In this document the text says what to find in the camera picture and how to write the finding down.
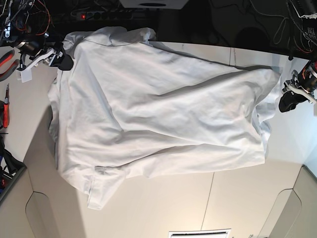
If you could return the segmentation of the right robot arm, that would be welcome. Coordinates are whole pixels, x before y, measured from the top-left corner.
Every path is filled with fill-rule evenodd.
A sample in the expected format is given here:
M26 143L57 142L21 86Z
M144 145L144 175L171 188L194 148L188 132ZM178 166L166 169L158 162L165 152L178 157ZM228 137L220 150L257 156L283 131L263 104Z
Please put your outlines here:
M44 0L2 0L0 2L0 43L18 49L18 71L39 63L70 71L74 62L63 43L51 36L52 16Z

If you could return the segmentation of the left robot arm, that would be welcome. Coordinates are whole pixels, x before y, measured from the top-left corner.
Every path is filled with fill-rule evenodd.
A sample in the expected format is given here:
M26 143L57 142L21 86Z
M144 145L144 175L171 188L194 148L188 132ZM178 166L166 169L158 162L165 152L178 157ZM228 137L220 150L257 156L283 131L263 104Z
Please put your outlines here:
M315 0L287 0L290 18L289 55L293 60L295 51L309 57L301 71L293 70L291 79L283 82L279 110L282 113L294 110L300 103L308 101L317 114L317 2Z

